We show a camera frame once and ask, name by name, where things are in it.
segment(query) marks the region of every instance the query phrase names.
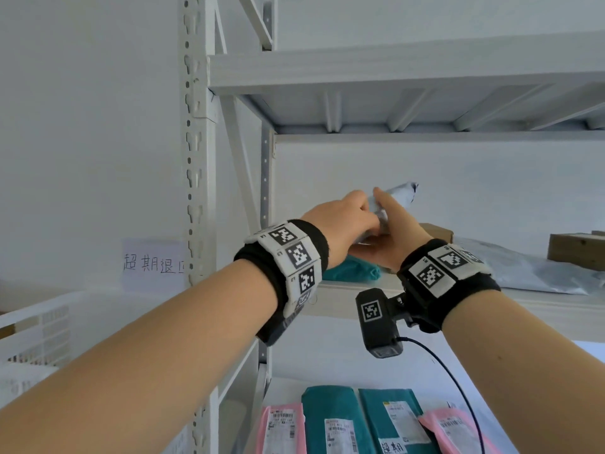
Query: wristband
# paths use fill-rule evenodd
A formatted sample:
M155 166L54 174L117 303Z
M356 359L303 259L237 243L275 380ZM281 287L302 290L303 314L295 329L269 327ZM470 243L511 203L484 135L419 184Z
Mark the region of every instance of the wristband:
M483 290L500 291L483 261L441 239L432 239L414 250L397 276L408 302L416 305L412 308L416 322L423 322L426 331L440 330L445 317L470 295Z
M245 240L234 260L248 259L271 282L278 308L257 333L273 345L300 313L321 282L329 258L322 232L304 220L291 220L263 229Z

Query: hand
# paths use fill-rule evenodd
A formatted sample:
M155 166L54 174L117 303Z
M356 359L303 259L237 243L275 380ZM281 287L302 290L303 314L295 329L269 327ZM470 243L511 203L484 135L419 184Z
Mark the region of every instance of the hand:
M397 272L404 259L432 237L389 193L374 188L374 198L387 212L390 234L370 236L353 245L349 254Z
M342 200L316 206L301 220L315 225L326 237L330 248L328 269L344 261L351 244L363 233L380 233L380 221L368 211L368 197L359 190L351 191Z

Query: plastic mailer bag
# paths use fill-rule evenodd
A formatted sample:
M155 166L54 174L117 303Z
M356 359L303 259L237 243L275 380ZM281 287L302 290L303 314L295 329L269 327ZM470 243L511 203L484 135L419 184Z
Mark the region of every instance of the plastic mailer bag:
M495 281L503 288L570 295L598 294L605 298L602 289L605 272L525 255L479 240L454 236L454 242L491 267Z

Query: plastic basket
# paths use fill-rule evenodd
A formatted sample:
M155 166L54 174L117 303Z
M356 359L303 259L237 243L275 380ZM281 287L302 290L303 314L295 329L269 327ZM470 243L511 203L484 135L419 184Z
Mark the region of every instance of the plastic basket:
M0 316L0 407L166 298L123 292L74 292ZM163 454L191 454L191 427Z

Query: black cable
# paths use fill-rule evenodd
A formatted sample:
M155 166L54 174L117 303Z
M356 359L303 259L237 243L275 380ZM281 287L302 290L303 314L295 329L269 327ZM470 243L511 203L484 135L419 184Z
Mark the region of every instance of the black cable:
M425 351L430 353L433 356L433 358L435 360L437 360L441 366L443 366L443 369L445 369L448 372L448 374L450 375L450 378L452 378L452 381L455 383L458 390L460 390L460 393L462 394L462 397L464 398L464 403L466 403L469 411L471 412L471 416L473 416L473 421L475 422L475 427L477 427L477 433L479 434L479 443L481 445L481 454L485 454L485 445L483 444L483 434L481 433L481 428L479 427L479 421L475 417L475 412L473 411L473 408L471 407L471 404L469 403L468 398L466 397L466 395L464 393L464 390L462 390L462 387L460 387L460 384L458 384L458 381L456 381L456 378L454 377L453 374L451 374L451 371L448 369L448 367L445 366L445 363L443 363L441 361L441 359L439 357L437 357L437 355L435 355L435 353L431 349L429 349L424 344L419 343L416 340L413 340L412 338L405 338L404 336L398 336L397 341L401 341L401 342L407 341L407 342L419 345L420 347L422 347L422 349L424 349Z

